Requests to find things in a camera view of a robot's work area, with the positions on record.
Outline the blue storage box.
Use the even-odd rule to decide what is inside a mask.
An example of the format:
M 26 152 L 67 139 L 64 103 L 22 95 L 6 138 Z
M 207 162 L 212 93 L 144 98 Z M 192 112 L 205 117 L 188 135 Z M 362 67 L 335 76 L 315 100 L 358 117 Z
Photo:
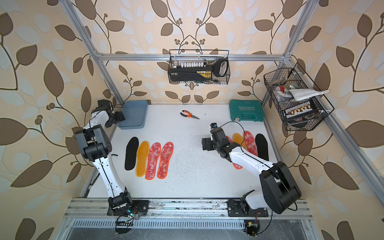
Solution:
M 145 126 L 148 101 L 127 101 L 122 108 L 125 120 L 118 123 L 122 130 L 142 129 Z

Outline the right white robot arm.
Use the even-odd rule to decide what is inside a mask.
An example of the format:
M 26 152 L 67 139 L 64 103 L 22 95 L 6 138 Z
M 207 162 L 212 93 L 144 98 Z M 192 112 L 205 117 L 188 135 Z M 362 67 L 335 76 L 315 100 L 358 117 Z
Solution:
M 231 143 L 224 130 L 216 123 L 210 125 L 210 134 L 209 138 L 202 139 L 204 151 L 215 150 L 221 158 L 240 165 L 260 179 L 260 191 L 250 191 L 242 196 L 245 214 L 261 208 L 269 208 L 281 214 L 302 197 L 302 192 L 285 163 L 266 161 L 246 151 L 240 144 Z

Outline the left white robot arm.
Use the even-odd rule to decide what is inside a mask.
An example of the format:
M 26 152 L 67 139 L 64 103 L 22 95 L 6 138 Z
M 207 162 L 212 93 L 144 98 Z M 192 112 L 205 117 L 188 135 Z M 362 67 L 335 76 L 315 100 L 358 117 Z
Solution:
M 87 125 L 74 134 L 82 157 L 92 162 L 106 186 L 109 211 L 113 216 L 128 216 L 133 210 L 132 197 L 112 162 L 112 143 L 105 132 L 106 128 L 124 119 L 122 112 L 114 112 L 112 102 L 99 100 Z

